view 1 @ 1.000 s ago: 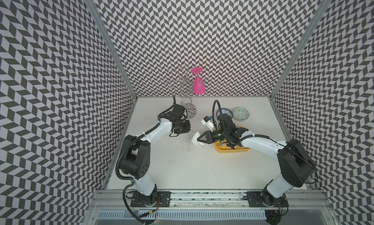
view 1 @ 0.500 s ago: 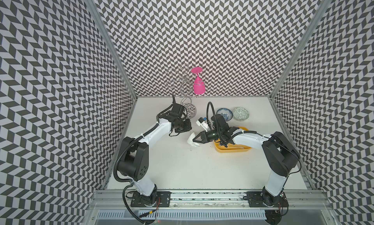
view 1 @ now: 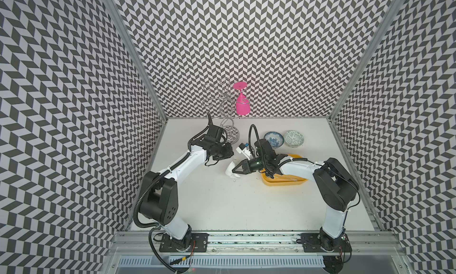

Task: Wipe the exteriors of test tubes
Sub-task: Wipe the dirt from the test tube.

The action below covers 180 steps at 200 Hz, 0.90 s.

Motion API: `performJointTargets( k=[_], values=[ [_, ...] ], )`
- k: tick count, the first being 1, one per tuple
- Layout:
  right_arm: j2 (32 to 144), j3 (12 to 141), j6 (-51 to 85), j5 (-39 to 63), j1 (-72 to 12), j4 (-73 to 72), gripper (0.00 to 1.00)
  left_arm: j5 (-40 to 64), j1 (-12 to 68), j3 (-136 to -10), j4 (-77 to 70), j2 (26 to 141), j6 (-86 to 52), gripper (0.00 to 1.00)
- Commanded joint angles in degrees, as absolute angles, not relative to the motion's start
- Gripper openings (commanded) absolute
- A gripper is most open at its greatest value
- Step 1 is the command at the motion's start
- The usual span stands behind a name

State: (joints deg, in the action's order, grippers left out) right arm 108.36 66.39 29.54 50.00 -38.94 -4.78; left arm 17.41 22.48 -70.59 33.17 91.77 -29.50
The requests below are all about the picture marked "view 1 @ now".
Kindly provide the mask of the test tube blue cap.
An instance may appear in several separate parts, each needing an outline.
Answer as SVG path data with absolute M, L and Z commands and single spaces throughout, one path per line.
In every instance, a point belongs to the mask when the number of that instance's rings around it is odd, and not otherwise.
M 232 179 L 233 179 L 234 182 L 237 181 L 238 177 L 239 176 L 237 174 L 235 174 L 235 173 L 232 174 Z
M 279 177 L 279 176 L 277 176 L 277 177 L 274 178 L 274 181 L 275 182 L 279 182 L 279 183 L 285 183 L 285 182 L 297 182 L 298 179 L 293 177 L 293 176 L 291 176 L 291 177 L 288 177 L 288 176 Z

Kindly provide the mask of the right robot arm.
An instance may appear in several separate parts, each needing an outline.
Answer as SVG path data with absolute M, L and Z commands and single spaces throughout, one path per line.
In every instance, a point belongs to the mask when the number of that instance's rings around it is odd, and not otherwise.
M 304 157 L 277 154 L 265 139 L 255 142 L 255 147 L 240 144 L 236 151 L 246 156 L 232 168 L 233 174 L 247 175 L 260 172 L 269 179 L 278 176 L 299 177 L 314 182 L 327 206 L 323 226 L 318 234 L 303 235 L 300 242 L 304 250 L 332 253 L 350 251 L 345 222 L 349 204 L 359 194 L 359 185 L 339 160 L 329 158 L 312 162 Z

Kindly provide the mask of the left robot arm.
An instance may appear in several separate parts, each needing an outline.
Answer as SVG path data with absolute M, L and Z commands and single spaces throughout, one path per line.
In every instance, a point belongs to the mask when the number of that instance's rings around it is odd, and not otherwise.
M 229 159 L 234 155 L 226 131 L 209 122 L 187 143 L 187 150 L 173 164 L 158 173 L 148 172 L 142 182 L 140 195 L 134 206 L 133 221 L 139 228 L 160 227 L 179 251 L 191 245 L 191 226 L 177 217 L 178 186 L 197 167 Z

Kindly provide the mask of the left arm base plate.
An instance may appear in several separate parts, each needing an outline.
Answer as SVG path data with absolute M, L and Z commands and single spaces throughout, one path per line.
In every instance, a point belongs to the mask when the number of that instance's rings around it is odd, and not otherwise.
M 159 251 L 162 253 L 196 252 L 205 253 L 207 251 L 209 234 L 205 232 L 193 232 L 182 240 L 172 238 L 168 234 L 163 234 Z

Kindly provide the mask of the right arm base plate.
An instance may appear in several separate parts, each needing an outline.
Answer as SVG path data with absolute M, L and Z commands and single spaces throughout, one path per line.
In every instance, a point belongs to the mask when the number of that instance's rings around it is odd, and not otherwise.
M 342 255 L 352 252 L 351 243 L 345 233 L 342 233 L 337 238 L 332 238 L 324 232 L 302 233 L 296 242 L 304 248 L 305 253 L 334 253 Z

